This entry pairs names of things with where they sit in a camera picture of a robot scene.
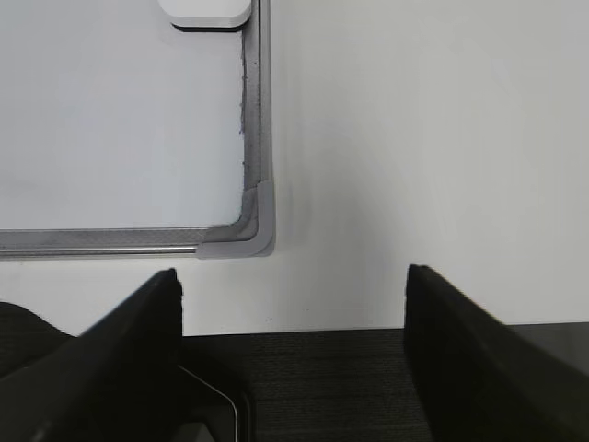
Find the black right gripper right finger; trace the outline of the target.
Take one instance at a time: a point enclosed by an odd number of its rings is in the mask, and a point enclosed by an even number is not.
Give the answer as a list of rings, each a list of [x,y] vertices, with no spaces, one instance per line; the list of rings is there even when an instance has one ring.
[[[435,441],[585,441],[588,377],[412,264],[404,353]]]

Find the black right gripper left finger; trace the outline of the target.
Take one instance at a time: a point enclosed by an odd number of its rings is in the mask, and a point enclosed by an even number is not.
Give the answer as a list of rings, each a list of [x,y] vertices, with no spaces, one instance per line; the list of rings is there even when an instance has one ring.
[[[161,271],[83,334],[1,379],[4,441],[169,441],[182,287]]]

